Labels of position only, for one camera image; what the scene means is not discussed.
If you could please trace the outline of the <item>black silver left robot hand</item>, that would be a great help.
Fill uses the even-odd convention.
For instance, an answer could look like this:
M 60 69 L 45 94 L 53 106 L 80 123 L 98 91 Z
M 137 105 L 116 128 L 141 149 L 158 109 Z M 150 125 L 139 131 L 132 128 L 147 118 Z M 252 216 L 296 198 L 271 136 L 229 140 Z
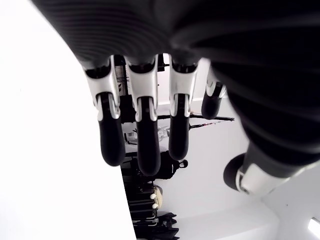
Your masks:
M 169 63 L 169 153 L 188 151 L 191 102 L 202 58 L 210 67 L 202 116 L 224 94 L 249 138 L 224 182 L 266 195 L 320 163 L 320 3 L 317 0 L 36 0 L 34 5 L 81 64 L 98 111 L 101 154 L 125 158 L 116 55 L 131 81 L 138 165 L 160 169 L 157 64 Z

